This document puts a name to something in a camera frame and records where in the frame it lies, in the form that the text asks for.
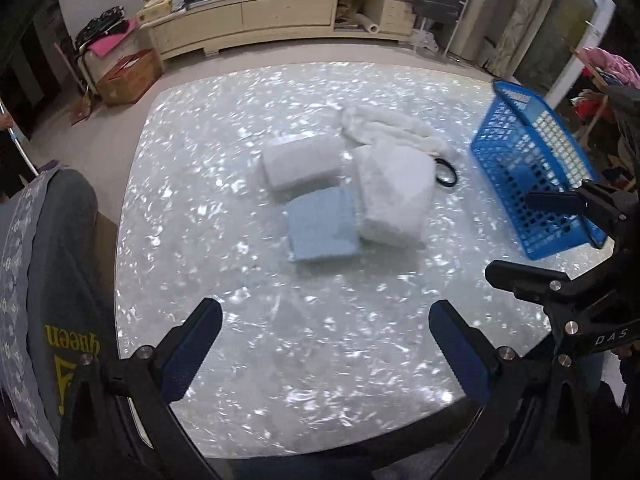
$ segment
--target tiled floor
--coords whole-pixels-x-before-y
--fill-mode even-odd
[[[200,53],[184,55],[167,64],[166,73],[135,105],[102,107],[87,120],[70,126],[63,105],[58,104],[59,112],[37,128],[27,151],[39,164],[56,158],[81,171],[94,186],[100,211],[119,222],[129,168],[146,116],[156,96],[168,88],[238,70],[318,61],[396,64],[491,79],[475,68],[425,59],[392,45],[383,41],[287,41],[233,48],[211,59]]]

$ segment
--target light blue towel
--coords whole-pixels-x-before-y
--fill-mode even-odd
[[[349,190],[330,187],[300,196],[285,206],[289,242],[297,262],[360,253]]]

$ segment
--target glass door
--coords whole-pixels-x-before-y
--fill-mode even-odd
[[[567,45],[597,46],[615,8],[612,0],[553,0],[514,78],[555,108],[582,70]]]

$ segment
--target black ring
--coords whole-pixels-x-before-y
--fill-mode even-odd
[[[453,181],[451,181],[451,180],[442,180],[436,174],[437,183],[440,184],[441,186],[444,186],[444,187],[454,187],[458,183],[458,173],[456,172],[456,168],[454,168],[451,164],[449,164],[443,158],[436,158],[435,161],[436,161],[436,164],[440,164],[440,165],[444,166],[445,168],[447,168],[451,172],[451,174],[453,175]]]

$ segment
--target basket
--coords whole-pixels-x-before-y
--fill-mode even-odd
[[[525,254],[544,258],[583,243],[601,248],[607,235],[580,216],[529,209],[529,191],[568,191],[596,180],[589,161],[553,110],[535,92],[494,81],[495,99],[471,142]]]

